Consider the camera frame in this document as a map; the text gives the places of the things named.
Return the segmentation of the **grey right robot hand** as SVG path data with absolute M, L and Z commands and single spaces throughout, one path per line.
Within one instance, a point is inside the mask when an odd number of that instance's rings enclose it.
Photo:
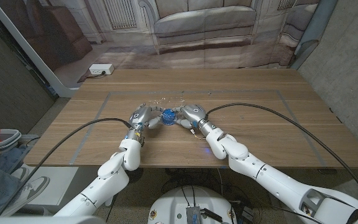
M 176 124 L 182 125 L 184 128 L 196 128 L 206 137 L 213 129 L 212 122 L 207 119 L 205 110 L 199 105 L 185 105 L 172 109 L 178 116 L 175 120 Z

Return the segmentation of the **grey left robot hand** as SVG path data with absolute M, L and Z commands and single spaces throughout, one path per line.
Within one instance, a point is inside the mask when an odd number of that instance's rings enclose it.
M 125 138 L 141 142 L 143 130 L 154 129 L 161 122 L 162 111 L 163 108 L 159 106 L 139 105 L 129 118 L 130 128 Z

